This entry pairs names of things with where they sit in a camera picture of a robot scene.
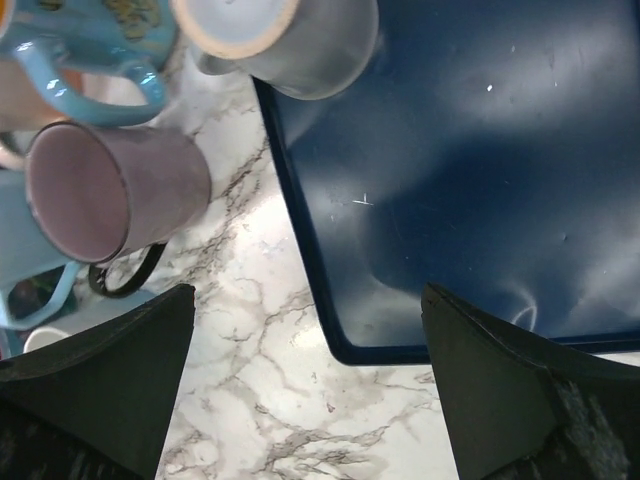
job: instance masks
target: light blue handle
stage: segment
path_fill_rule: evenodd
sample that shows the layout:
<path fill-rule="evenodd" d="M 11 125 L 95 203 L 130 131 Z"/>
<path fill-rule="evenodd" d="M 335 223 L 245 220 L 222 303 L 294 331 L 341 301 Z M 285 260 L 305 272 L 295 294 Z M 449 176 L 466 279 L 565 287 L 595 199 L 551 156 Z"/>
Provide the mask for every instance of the light blue handle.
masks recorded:
<path fill-rule="evenodd" d="M 123 59 L 118 73 L 138 86 L 146 105 L 110 105 L 84 96 L 74 90 L 58 70 L 56 58 L 64 55 L 58 47 L 59 44 L 36 38 L 20 44 L 13 55 L 42 98 L 72 119 L 100 127 L 125 127 L 148 122 L 166 105 L 167 91 L 160 74 L 151 64 L 130 56 Z"/>
<path fill-rule="evenodd" d="M 55 315 L 67 301 L 80 268 L 82 265 L 77 262 L 68 263 L 64 267 L 49 302 L 37 312 L 20 320 L 13 318 L 9 312 L 9 291 L 0 291 L 0 328 L 18 331 L 31 330 Z"/>

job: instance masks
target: white marble surface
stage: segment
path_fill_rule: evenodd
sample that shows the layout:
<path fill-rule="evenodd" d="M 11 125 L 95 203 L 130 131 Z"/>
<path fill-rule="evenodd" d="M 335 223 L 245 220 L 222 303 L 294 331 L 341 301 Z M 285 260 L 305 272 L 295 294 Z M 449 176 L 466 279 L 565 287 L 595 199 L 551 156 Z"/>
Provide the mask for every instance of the white marble surface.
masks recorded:
<path fill-rule="evenodd" d="M 202 75 L 183 47 L 168 77 L 174 100 L 154 123 L 194 137 L 214 200 L 149 283 L 197 288 L 158 479 L 457 478 L 430 367 L 351 368 L 329 353 L 249 79 Z M 135 103 L 126 92 L 101 97 Z"/>

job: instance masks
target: white mark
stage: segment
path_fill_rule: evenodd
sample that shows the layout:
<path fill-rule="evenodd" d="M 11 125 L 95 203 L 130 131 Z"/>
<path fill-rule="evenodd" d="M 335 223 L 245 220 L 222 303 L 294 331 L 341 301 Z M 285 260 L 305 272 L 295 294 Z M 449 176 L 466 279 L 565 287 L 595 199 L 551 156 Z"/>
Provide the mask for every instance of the white mark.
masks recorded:
<path fill-rule="evenodd" d="M 369 203 L 367 202 L 367 194 L 364 194 L 364 200 L 353 200 L 353 203 L 358 203 L 360 205 L 369 205 L 370 207 L 373 207 L 373 203 Z"/>

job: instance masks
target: blue tray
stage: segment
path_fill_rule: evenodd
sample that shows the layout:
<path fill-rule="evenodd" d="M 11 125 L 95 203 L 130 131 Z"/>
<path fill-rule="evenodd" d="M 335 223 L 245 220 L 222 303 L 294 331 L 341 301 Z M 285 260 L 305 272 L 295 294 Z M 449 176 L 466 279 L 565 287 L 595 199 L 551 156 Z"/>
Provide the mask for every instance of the blue tray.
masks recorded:
<path fill-rule="evenodd" d="M 640 348 L 636 0 L 380 0 L 376 57 L 257 83 L 332 353 L 428 363 L 427 282 L 589 352 Z"/>

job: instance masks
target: blue mug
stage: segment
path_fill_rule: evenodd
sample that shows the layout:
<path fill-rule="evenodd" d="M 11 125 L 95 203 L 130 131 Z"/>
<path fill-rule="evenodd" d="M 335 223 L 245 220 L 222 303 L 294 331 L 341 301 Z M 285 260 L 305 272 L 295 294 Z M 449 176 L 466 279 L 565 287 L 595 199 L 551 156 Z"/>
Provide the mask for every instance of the blue mug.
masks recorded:
<path fill-rule="evenodd" d="M 24 280 L 64 266 L 49 302 L 26 318 L 9 310 L 9 293 Z M 0 328 L 31 330 L 56 314 L 73 289 L 81 265 L 65 257 L 36 224 L 22 172 L 0 170 Z"/>
<path fill-rule="evenodd" d="M 168 0 L 0 0 L 0 59 L 18 61 L 53 108 L 92 125 L 137 125 L 160 113 L 167 93 L 158 69 L 176 32 Z M 62 68 L 128 78 L 147 103 L 92 100 Z"/>

